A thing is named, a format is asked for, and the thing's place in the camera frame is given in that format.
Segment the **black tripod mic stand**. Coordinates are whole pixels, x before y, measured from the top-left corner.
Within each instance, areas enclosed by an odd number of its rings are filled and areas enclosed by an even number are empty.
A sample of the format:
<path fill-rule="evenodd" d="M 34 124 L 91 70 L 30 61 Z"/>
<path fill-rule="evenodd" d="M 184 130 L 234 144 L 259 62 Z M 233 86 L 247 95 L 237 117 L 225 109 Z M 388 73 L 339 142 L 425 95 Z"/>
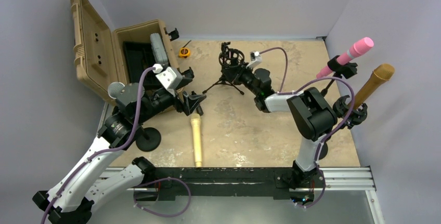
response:
<path fill-rule="evenodd" d="M 234 48 L 230 48 L 229 45 L 231 42 L 222 42 L 221 43 L 221 52 L 219 53 L 218 60 L 221 66 L 222 63 L 226 64 L 239 64 L 244 62 L 244 54 L 242 51 Z M 241 95 L 244 95 L 244 92 L 241 91 L 235 83 L 229 83 L 225 81 L 221 81 L 220 78 L 214 84 L 212 84 L 209 88 L 204 90 L 202 93 L 206 94 L 212 87 L 216 85 L 227 85 L 235 88 Z"/>

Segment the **cream beige microphone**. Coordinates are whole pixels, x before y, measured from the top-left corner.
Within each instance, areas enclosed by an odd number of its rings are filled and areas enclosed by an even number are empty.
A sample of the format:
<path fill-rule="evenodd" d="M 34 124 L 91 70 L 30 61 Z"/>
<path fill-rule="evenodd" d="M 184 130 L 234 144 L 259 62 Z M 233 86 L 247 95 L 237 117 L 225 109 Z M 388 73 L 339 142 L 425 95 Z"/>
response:
<path fill-rule="evenodd" d="M 193 155 L 195 167 L 202 167 L 201 116 L 193 113 L 190 116 L 192 128 Z"/>

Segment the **black round-base mic stand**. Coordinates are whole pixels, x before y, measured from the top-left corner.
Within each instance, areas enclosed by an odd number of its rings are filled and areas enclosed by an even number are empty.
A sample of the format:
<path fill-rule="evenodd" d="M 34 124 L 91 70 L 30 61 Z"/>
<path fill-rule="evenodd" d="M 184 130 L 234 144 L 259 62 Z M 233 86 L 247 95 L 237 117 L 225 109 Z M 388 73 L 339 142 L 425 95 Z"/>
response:
<path fill-rule="evenodd" d="M 136 146 L 143 152 L 150 152 L 160 145 L 161 140 L 161 134 L 156 128 L 142 128 L 141 135 L 136 139 Z"/>

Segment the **glitter microphone with grey head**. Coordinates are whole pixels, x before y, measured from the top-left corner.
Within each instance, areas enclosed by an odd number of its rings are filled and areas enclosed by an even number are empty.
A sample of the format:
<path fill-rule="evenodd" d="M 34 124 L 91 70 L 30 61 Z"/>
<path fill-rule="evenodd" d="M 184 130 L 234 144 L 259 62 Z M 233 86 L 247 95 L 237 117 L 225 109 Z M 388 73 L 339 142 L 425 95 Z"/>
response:
<path fill-rule="evenodd" d="M 116 99 L 117 96 L 122 92 L 125 85 L 121 82 L 112 82 L 107 88 L 107 92 L 110 98 Z"/>

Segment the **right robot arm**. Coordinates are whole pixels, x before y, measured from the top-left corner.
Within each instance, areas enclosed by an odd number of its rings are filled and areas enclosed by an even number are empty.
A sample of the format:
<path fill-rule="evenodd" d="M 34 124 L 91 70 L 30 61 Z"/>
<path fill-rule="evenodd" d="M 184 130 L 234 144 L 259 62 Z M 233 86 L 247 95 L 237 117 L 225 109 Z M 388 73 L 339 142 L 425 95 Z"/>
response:
<path fill-rule="evenodd" d="M 337 122 L 337 116 L 315 87 L 291 93 L 278 93 L 271 86 L 270 72 L 255 71 L 246 64 L 224 64 L 221 72 L 232 85 L 243 85 L 254 94 L 258 110 L 265 113 L 291 113 L 301 134 L 301 146 L 292 165 L 290 187 L 309 183 L 318 172 L 323 143 Z"/>

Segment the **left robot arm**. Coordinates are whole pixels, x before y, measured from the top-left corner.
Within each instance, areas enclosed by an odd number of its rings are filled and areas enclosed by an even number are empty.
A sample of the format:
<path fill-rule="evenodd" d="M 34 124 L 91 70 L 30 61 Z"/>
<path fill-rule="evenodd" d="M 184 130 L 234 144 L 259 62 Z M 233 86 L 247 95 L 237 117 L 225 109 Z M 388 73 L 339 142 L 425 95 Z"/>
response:
<path fill-rule="evenodd" d="M 44 211 L 42 222 L 87 223 L 101 206 L 129 188 L 153 186 L 159 191 L 163 179 L 157 177 L 155 166 L 144 157 L 135 158 L 102 182 L 98 178 L 133 143 L 144 151 L 159 146 L 161 134 L 155 128 L 144 128 L 144 122 L 169 107 L 186 115 L 196 110 L 205 95 L 177 92 L 193 79 L 192 69 L 181 72 L 155 64 L 142 72 L 137 83 L 111 83 L 108 94 L 116 107 L 87 152 L 53 188 L 33 196 L 33 202 Z"/>

